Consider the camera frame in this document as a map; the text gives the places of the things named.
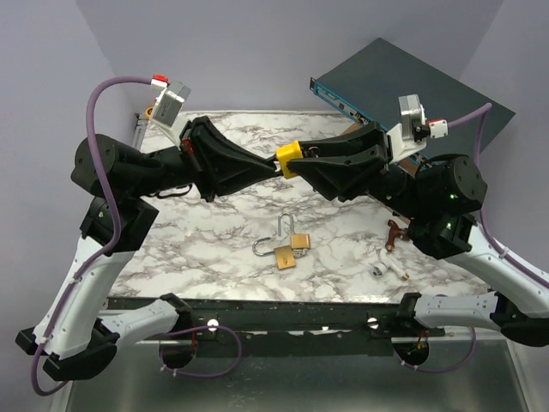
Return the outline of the yellow padlock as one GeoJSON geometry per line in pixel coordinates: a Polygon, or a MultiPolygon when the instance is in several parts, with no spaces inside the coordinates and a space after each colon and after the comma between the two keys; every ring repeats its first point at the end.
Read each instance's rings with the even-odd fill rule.
{"type": "Polygon", "coordinates": [[[299,141],[294,141],[277,148],[275,151],[275,158],[280,164],[282,176],[285,179],[292,179],[296,177],[297,174],[289,169],[289,162],[304,158],[299,141]]]}

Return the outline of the long shackle brass padlock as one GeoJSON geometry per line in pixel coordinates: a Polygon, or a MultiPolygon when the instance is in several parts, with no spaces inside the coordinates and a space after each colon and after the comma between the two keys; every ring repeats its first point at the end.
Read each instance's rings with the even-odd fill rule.
{"type": "Polygon", "coordinates": [[[289,236],[290,236],[290,247],[294,251],[305,251],[310,250],[311,248],[311,238],[308,233],[296,233],[294,217],[289,212],[282,212],[278,216],[277,220],[277,234],[282,236],[282,232],[285,231],[284,220],[288,219],[289,222],[289,236]]]}

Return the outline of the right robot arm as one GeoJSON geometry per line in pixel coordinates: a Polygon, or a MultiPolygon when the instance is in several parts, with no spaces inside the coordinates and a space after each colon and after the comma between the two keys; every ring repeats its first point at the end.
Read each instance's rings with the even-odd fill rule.
{"type": "Polygon", "coordinates": [[[512,267],[510,257],[484,236],[473,213],[487,185],[466,155],[445,155],[443,164],[410,175],[393,162],[394,138],[377,124],[354,132],[280,148],[284,175],[297,175],[328,200],[369,196],[408,219],[406,236],[425,255],[479,277],[490,292],[472,296],[402,298],[395,327],[404,336],[444,326],[501,332],[530,347],[548,344],[548,285],[512,267]]]}

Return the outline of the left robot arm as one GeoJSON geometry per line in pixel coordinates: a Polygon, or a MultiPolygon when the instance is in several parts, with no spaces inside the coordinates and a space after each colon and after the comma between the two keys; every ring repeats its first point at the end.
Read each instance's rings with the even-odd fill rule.
{"type": "Polygon", "coordinates": [[[119,350],[143,339],[179,339],[192,329],[191,309],[174,294],[130,314],[100,316],[113,283],[158,215],[151,198],[193,186],[212,201],[280,174],[276,157],[239,147],[207,117],[179,117],[155,126],[170,140],[169,148],[144,154],[92,133],[76,150],[71,178],[93,200],[74,260],[46,315],[15,339],[32,356],[33,370],[59,384],[97,376],[119,350]]]}

